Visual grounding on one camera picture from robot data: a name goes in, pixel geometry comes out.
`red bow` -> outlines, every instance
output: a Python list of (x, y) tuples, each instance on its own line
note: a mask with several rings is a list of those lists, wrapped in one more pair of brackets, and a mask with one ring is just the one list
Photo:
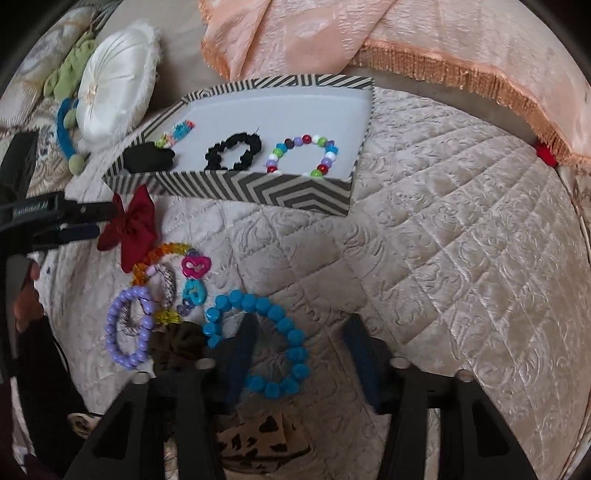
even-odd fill
[(129, 273), (134, 264), (144, 259), (157, 239), (154, 202), (146, 186), (142, 185), (136, 190), (127, 212), (117, 194), (113, 195), (113, 205), (117, 210), (116, 217), (107, 224), (96, 247), (104, 252), (121, 243), (121, 269)]

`brown scrunchie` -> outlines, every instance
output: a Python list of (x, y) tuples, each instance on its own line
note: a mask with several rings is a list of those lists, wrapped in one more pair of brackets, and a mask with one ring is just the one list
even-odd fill
[(152, 332), (148, 346), (154, 360), (154, 374), (193, 365), (203, 356), (207, 338), (193, 322), (170, 323), (163, 332)]

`chevron patterned box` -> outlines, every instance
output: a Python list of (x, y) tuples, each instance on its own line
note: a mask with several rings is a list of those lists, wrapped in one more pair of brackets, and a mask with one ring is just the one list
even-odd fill
[[(193, 92), (156, 117), (131, 145), (155, 141), (177, 123), (195, 127), (174, 147), (171, 171), (129, 174), (120, 155), (103, 177), (115, 193), (133, 193), (145, 184), (151, 194), (262, 203), (345, 216), (373, 110), (374, 80), (347, 75), (289, 75), (226, 83)], [(207, 148), (236, 132), (257, 132), (263, 149), (247, 171), (204, 171)], [(324, 135), (339, 147), (324, 177), (310, 172), (322, 159), (317, 145), (296, 148), (267, 173), (275, 144), (305, 133)], [(222, 153), (231, 167), (244, 152)]]

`purple beaded bracelet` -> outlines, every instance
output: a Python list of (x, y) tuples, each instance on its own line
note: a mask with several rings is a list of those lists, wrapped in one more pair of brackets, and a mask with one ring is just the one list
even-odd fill
[[(127, 355), (121, 352), (119, 343), (117, 342), (117, 322), (121, 315), (121, 308), (135, 299), (139, 299), (145, 316), (140, 323), (141, 327), (137, 340), (138, 348), (135, 353)], [(125, 288), (113, 301), (109, 308), (109, 314), (107, 315), (107, 325), (105, 325), (105, 346), (115, 363), (127, 370), (133, 370), (140, 363), (148, 359), (148, 340), (150, 339), (152, 328), (154, 328), (152, 315), (156, 313), (157, 309), (158, 306), (152, 301), (152, 295), (150, 295), (148, 287), (145, 286)]]

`black sleeve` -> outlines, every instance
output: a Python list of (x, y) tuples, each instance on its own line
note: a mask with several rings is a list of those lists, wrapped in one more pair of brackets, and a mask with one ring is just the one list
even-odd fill
[(62, 363), (47, 317), (31, 322), (18, 337), (17, 384), (36, 457), (64, 476), (84, 443), (67, 415), (87, 410)]

